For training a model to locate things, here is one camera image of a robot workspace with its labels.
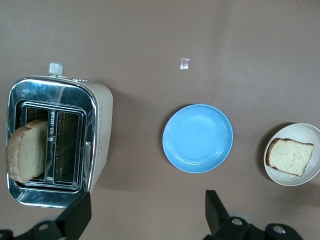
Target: blue plate rim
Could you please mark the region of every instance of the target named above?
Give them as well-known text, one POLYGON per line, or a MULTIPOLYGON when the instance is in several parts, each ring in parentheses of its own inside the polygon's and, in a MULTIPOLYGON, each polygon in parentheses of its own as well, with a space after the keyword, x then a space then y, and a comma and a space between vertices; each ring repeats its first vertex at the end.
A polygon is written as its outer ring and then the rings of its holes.
POLYGON ((206 172, 209 172, 209 171, 217 168, 217 167, 218 167, 220 164, 222 164, 222 163, 225 161, 225 159, 228 157, 228 155, 229 155, 229 153, 230 153, 230 151, 231 151, 231 149, 232 149, 233 142, 234 142, 234 131, 233 131, 233 127, 232 127, 232 124, 231 124, 229 118, 228 118, 228 117, 226 116, 226 114, 223 113, 220 109, 218 109, 218 108, 216 108, 216 107, 214 107, 214 106, 212 106, 212 105, 204 104, 204 103, 190 104, 190 105, 184 106, 184 107, 182 107, 181 109, 179 109, 178 111, 176 111, 176 112, 170 117, 170 119, 167 121, 167 123, 166 123, 166 125, 165 125, 165 127, 164 127, 164 130, 163 130, 163 134, 162 134, 162 147, 163 147, 163 151, 164 151, 164 154, 165 154, 166 158, 167 158, 167 159, 170 161, 170 163, 171 163, 172 165, 174 165, 177 169, 179 169, 179 170, 181 170, 181 171, 184 171, 184 172, 186 172, 186 173, 192 173, 192 174, 206 173, 206 172), (166 141, 166 140, 165 140, 165 134, 166 134, 167 129, 172 125, 171 123, 172 123, 172 121, 174 121, 175 116, 177 116, 180 112, 185 111, 185 110, 188 109, 188 108, 194 108, 194 107, 200 107, 200 106, 204 106, 204 107, 211 108, 211 109, 219 112, 219 113, 225 118, 225 120, 226 120, 226 122, 228 123, 228 126, 229 126, 229 128, 230 128, 230 133, 231 133, 230 138, 231 138, 231 139, 230 139, 230 145, 228 146, 228 150, 227 150, 226 153, 225 153, 225 157, 224 157, 218 164, 215 164, 213 167, 211 167, 211 168, 209 168, 209 169, 206 169, 206 170, 203 170, 203 171, 190 171, 190 170, 186 170, 186 169, 183 169, 183 168, 177 166, 177 165, 170 159, 170 157, 168 156, 168 153, 167 153, 167 151, 169 151, 169 150, 168 150, 168 148, 165 147, 165 145, 166 145, 166 144, 165 144, 165 141, 166 141))

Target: bread slice in toaster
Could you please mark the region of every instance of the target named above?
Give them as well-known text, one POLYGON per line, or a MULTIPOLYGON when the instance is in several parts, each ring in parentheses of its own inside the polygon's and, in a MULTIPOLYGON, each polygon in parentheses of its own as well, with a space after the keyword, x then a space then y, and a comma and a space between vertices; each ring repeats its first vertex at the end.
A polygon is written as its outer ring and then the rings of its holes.
POLYGON ((15 130, 6 147, 6 171, 20 183, 45 171, 47 156, 48 121, 34 120, 15 130))
POLYGON ((314 149, 312 143, 275 138, 268 148, 266 164, 281 172, 301 177, 314 149))

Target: white bowl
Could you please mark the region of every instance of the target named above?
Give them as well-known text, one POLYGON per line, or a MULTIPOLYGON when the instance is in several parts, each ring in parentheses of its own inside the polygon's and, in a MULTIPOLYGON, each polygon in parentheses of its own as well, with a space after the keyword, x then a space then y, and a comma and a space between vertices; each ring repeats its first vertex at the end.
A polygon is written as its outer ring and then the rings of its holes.
POLYGON ((297 186, 308 182, 320 171, 320 130, 305 123, 295 123, 284 127, 269 140, 264 150, 263 161, 266 173, 277 184, 283 186, 297 186), (301 143, 315 145, 313 154, 302 176, 295 176, 267 166, 267 151, 275 138, 292 139, 301 143))

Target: toaster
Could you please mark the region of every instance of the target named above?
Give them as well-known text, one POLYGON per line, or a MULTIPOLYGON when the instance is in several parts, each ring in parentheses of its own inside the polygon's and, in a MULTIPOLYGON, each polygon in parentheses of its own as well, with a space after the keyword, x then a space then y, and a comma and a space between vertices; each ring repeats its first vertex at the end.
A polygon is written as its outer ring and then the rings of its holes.
POLYGON ((21 204, 66 208, 91 192, 109 150, 113 96, 100 83, 63 76, 64 65, 51 62, 51 76, 29 76, 9 92, 6 144, 13 132, 35 119, 47 119, 45 171, 20 183, 7 176, 8 191, 21 204))

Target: clear tape piece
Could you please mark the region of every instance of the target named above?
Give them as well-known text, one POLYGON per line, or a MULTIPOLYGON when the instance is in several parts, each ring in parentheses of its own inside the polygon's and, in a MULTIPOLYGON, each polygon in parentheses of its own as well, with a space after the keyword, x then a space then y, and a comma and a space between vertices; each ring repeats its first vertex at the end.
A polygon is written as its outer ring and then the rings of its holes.
POLYGON ((188 70, 190 64, 190 59, 181 58, 180 70, 188 70))

